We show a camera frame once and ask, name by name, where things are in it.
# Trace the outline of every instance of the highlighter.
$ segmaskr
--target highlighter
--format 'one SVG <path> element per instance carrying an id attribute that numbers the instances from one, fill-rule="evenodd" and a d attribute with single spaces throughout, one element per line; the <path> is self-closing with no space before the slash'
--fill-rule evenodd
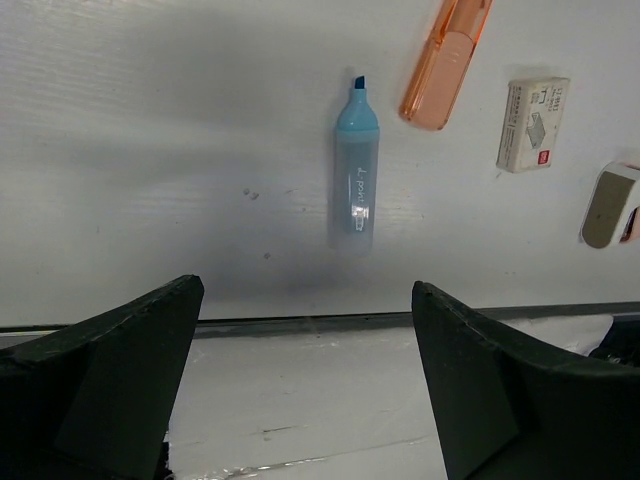
<path id="1" fill-rule="evenodd" d="M 378 118 L 356 78 L 335 130 L 334 228 L 337 248 L 366 256 L 373 244 L 378 176 Z"/>
<path id="2" fill-rule="evenodd" d="M 449 120 L 493 0 L 444 0 L 400 106 L 400 116 L 427 130 Z"/>

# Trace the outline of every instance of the orange translucent object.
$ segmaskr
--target orange translucent object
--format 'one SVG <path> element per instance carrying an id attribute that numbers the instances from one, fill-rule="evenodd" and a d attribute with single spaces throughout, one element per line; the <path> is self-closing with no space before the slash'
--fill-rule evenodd
<path id="1" fill-rule="evenodd" d="M 400 107 L 408 122 L 442 130 L 449 121 L 493 0 L 444 0 Z"/>

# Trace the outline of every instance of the small white box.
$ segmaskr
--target small white box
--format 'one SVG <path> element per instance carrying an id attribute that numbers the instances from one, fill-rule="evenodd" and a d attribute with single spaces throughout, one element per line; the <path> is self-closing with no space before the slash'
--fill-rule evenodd
<path id="1" fill-rule="evenodd" d="M 499 168 L 519 173 L 551 166 L 568 91 L 568 78 L 509 83 Z"/>

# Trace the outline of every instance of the blue highlighter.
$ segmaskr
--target blue highlighter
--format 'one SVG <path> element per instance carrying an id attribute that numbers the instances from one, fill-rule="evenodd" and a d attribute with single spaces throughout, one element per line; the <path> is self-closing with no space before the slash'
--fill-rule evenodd
<path id="1" fill-rule="evenodd" d="M 373 245 L 379 142 L 378 119 L 367 103 L 365 79 L 358 77 L 336 125 L 334 177 L 336 244 L 357 256 Z"/>

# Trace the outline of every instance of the red logo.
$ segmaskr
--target red logo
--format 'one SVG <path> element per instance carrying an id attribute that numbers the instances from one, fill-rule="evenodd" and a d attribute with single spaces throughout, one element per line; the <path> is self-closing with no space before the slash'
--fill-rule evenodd
<path id="1" fill-rule="evenodd" d="M 538 165 L 546 165 L 547 163 L 549 163 L 550 155 L 551 155 L 550 150 L 545 150 L 543 152 L 540 152 L 540 155 L 538 155 Z"/>

